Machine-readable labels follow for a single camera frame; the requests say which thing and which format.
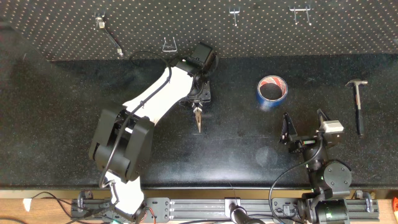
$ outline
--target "black work surface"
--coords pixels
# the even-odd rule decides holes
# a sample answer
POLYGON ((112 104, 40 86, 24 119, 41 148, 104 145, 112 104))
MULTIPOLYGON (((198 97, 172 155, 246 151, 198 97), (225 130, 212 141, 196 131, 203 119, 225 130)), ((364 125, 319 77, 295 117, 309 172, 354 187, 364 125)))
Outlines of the black work surface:
MULTIPOLYGON (((158 60, 133 67, 127 60, 49 63, 2 32, 0 92, 0 186, 81 189, 98 186, 100 172, 88 148, 107 100, 124 103, 161 74, 158 60)), ((352 187, 397 188, 398 104, 396 55, 340 55, 221 59, 211 76, 212 102, 198 133, 191 109, 174 105, 155 128, 150 169, 142 187, 267 188, 302 162, 279 144, 283 112, 299 134, 313 134, 321 108, 345 127, 329 150, 353 170, 352 187), (255 92, 266 75, 285 79, 284 103, 261 111, 255 92), (366 136, 356 134, 353 88, 361 87, 366 136)), ((308 187, 304 168, 278 187, 308 187)))

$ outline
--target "black pegboard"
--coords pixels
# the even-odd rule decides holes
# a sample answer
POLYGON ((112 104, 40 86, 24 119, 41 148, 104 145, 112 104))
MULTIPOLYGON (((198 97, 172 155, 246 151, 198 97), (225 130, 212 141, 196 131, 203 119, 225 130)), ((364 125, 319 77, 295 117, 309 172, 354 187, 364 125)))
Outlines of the black pegboard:
POLYGON ((221 57, 398 53, 396 0, 1 0, 0 15, 48 60, 119 58, 95 29, 96 12, 124 50, 162 52, 164 37, 178 54, 199 41, 221 57), (289 7, 311 7, 305 12, 289 7), (237 24, 229 9, 239 8, 237 24))

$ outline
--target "wooden surface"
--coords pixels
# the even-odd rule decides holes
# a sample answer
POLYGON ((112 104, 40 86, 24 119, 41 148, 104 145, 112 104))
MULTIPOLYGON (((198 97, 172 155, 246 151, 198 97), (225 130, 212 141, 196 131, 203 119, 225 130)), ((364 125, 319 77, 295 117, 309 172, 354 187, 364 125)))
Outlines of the wooden surface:
MULTIPOLYGON (((63 204, 65 210, 70 213, 70 206, 63 204)), ((365 224, 397 224, 392 212, 391 200, 379 200, 380 222, 363 222, 365 224)), ((15 218, 24 223, 67 223, 70 221, 57 201, 52 199, 33 199, 30 212, 25 211, 22 199, 0 199, 0 217, 15 218)), ((15 224, 15 222, 0 220, 1 224, 15 224)))

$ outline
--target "blue tape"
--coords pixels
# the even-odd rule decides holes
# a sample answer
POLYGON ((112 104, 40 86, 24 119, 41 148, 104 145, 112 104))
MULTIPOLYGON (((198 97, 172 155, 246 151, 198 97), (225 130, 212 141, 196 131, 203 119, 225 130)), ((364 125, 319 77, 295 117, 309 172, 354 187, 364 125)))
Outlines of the blue tape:
POLYGON ((283 100, 286 98, 286 96, 287 96, 287 84, 286 84, 285 80, 283 80, 283 78, 278 77, 276 75, 269 75, 267 77, 264 77, 257 85, 256 97, 257 97, 257 101, 260 103, 261 107, 273 108, 275 106, 278 106, 279 104, 281 104, 283 102, 283 100), (269 84, 269 83, 273 83, 273 84, 279 86, 280 90, 282 90, 282 96, 279 99, 269 100, 261 94, 260 87, 262 87, 263 85, 269 84))

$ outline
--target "circular joint cover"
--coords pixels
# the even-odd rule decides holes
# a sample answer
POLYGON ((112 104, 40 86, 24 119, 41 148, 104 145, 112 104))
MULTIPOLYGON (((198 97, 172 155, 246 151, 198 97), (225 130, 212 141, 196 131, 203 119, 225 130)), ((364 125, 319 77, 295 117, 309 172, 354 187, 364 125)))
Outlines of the circular joint cover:
POLYGON ((351 171, 339 162, 333 162, 325 167, 323 181, 331 189, 348 188, 351 185, 351 171))

